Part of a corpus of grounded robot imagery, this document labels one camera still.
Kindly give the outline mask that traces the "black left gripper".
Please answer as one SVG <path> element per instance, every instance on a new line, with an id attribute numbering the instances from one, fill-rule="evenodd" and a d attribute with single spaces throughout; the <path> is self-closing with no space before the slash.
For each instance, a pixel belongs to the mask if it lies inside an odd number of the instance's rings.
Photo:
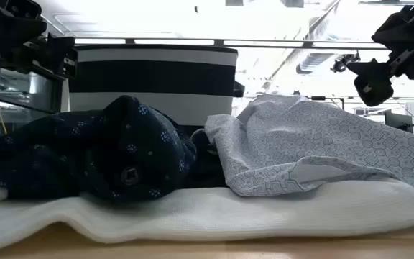
<path id="1" fill-rule="evenodd" d="M 0 68 L 28 73 L 33 63 L 53 75 L 75 78 L 75 38 L 40 37 L 47 29 L 41 13 L 34 0 L 0 0 Z"/>

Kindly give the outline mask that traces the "light grey patterned cloth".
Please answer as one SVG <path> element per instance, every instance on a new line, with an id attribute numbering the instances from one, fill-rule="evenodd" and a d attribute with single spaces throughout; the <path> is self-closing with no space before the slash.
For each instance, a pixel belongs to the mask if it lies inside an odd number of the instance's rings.
<path id="1" fill-rule="evenodd" d="M 414 134 L 302 96 L 259 96 L 237 116 L 210 116 L 204 130 L 240 196 L 373 176 L 414 186 Z"/>

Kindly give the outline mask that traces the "navy dotted patterned cloth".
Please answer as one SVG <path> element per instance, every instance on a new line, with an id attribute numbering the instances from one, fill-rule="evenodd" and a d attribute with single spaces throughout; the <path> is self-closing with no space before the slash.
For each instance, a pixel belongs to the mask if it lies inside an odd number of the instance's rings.
<path id="1" fill-rule="evenodd" d="M 169 116 L 120 96 L 1 136 L 0 188 L 10 199 L 150 201 L 179 188 L 195 161 L 195 145 Z"/>

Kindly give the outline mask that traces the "black computer monitor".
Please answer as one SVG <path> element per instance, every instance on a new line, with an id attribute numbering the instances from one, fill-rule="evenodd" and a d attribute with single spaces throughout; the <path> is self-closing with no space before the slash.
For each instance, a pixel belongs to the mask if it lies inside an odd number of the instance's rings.
<path id="1" fill-rule="evenodd" d="M 385 124 L 398 130 L 413 133 L 413 119 L 409 115 L 385 112 Z"/>

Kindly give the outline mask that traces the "black white striped fabric basket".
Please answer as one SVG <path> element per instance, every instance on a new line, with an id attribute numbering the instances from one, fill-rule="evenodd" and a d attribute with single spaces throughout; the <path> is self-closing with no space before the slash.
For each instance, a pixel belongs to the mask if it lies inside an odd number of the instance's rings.
<path id="1" fill-rule="evenodd" d="M 244 86 L 238 52 L 202 45 L 80 45 L 68 82 L 72 111 L 103 109 L 128 95 L 175 120 L 187 134 L 211 115 L 231 114 Z"/>

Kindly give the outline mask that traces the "large white ribbed sock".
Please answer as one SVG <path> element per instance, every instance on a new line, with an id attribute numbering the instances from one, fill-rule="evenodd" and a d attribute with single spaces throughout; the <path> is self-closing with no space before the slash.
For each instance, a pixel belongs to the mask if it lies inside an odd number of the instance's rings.
<path id="1" fill-rule="evenodd" d="M 56 222 L 102 243 L 348 237 L 414 227 L 414 188 L 375 179 L 327 183 L 304 194 L 275 197 L 244 198 L 227 188 L 193 188 L 127 205 L 88 195 L 3 200 L 0 249 Z"/>

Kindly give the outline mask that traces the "black metal frame stand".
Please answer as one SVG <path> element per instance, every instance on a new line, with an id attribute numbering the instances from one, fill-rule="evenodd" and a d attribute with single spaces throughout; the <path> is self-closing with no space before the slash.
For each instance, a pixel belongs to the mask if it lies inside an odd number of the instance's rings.
<path id="1" fill-rule="evenodd" d="M 345 110 L 345 98 L 335 96 L 310 96 L 311 101 L 330 101 L 338 108 Z"/>

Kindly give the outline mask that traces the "white post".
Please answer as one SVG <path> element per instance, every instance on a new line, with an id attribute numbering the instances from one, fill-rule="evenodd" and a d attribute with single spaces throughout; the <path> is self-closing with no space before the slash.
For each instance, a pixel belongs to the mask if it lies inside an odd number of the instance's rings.
<path id="1" fill-rule="evenodd" d="M 64 80 L 61 88 L 60 98 L 60 111 L 70 111 L 70 91 L 69 91 L 69 80 Z"/>

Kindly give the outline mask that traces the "overhead metal frame bar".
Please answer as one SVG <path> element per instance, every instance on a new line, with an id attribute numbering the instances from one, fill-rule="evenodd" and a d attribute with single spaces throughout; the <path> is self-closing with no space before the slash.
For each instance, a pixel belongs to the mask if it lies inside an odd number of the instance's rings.
<path id="1" fill-rule="evenodd" d="M 318 50 L 387 50 L 374 42 L 310 41 L 310 40 L 227 40 L 190 38 L 76 38 L 77 45 L 202 45 L 239 48 L 295 48 Z"/>

